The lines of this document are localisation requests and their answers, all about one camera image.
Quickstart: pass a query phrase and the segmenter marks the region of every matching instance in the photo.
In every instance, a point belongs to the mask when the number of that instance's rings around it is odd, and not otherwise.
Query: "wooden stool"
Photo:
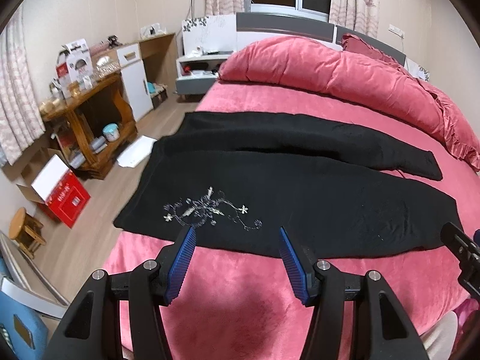
[[[26,213],[25,207],[21,207],[10,222],[8,236],[18,243],[20,249],[31,259],[33,252],[40,246],[45,245],[45,240],[39,234],[43,227],[42,223]]]

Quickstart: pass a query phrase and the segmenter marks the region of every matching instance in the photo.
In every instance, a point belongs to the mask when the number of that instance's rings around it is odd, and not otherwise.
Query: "wooden desk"
[[[168,96],[173,96],[177,79],[178,58],[175,33],[170,32],[138,41],[147,80],[167,85]]]
[[[133,142],[137,137],[137,127],[133,114],[131,113],[131,108],[120,94],[121,82],[119,74],[108,76],[94,86],[92,90],[83,92],[79,97],[68,99],[66,108],[43,116],[45,122],[61,116],[66,117],[75,135],[78,146],[86,159],[80,169],[86,171],[93,179],[103,180],[114,164],[114,152],[125,141]],[[90,149],[90,142],[92,142],[94,137],[90,129],[86,128],[84,122],[78,117],[75,109],[105,88],[110,88],[112,102],[121,115],[121,123],[118,126],[120,138],[114,142],[108,142],[108,146],[104,150],[98,154],[94,154]]]

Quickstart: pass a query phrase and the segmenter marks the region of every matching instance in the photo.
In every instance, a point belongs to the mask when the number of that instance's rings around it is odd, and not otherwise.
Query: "gray headboard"
[[[337,27],[337,38],[333,39],[335,26],[324,21],[305,17],[279,15],[274,13],[242,12],[237,13],[237,32],[275,32],[288,35],[300,35],[325,42],[342,44],[342,36],[349,32],[362,38],[369,45],[395,58],[404,66],[406,56],[402,52],[379,40],[344,27]]]

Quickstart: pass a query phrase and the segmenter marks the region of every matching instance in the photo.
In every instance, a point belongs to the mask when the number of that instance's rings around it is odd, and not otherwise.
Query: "white cabinet door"
[[[152,99],[148,92],[147,78],[143,61],[122,68],[121,77],[125,88],[124,97],[133,111],[133,118],[139,121],[153,109]]]

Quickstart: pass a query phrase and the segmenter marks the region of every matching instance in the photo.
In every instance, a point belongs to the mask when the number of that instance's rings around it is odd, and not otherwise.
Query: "pink pillow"
[[[354,34],[346,33],[342,36],[342,48],[344,51],[362,54],[372,59],[380,59],[383,62],[394,62],[398,64],[398,61],[395,58],[385,54],[373,46],[370,46],[362,38],[359,38]]]
[[[394,116],[480,170],[480,142],[459,109],[443,92],[412,78],[396,62],[332,50],[308,38],[279,36],[236,52],[219,74],[226,81],[323,93]]]

